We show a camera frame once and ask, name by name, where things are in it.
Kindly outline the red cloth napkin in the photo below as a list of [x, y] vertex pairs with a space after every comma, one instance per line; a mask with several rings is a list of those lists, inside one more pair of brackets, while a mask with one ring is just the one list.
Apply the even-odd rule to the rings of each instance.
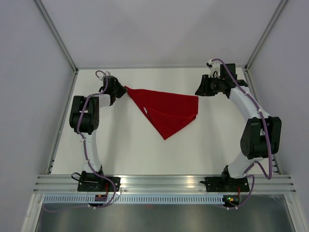
[[129, 97], [164, 140], [189, 125], [198, 115], [197, 96], [126, 88]]

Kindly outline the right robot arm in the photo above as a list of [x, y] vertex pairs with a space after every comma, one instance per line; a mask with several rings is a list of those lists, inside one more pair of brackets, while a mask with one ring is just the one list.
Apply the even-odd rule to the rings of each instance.
[[205, 177], [207, 192], [248, 192], [249, 171], [258, 165], [267, 180], [272, 178], [272, 156], [280, 146], [282, 121], [268, 114], [251, 94], [245, 80], [239, 80], [234, 63], [220, 59], [207, 63], [210, 74], [202, 76], [195, 94], [212, 97], [223, 93], [238, 108], [246, 125], [240, 139], [240, 154], [225, 166], [220, 177]]

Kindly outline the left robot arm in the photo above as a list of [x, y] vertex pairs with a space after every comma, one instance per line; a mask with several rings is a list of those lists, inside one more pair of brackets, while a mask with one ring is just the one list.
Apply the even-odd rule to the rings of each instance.
[[78, 181], [79, 192], [117, 192], [120, 178], [104, 175], [96, 135], [100, 109], [112, 106], [127, 89], [109, 71], [98, 70], [95, 75], [102, 82], [99, 91], [88, 96], [76, 95], [72, 100], [69, 124], [79, 136], [84, 164], [82, 172], [73, 173], [71, 177]]

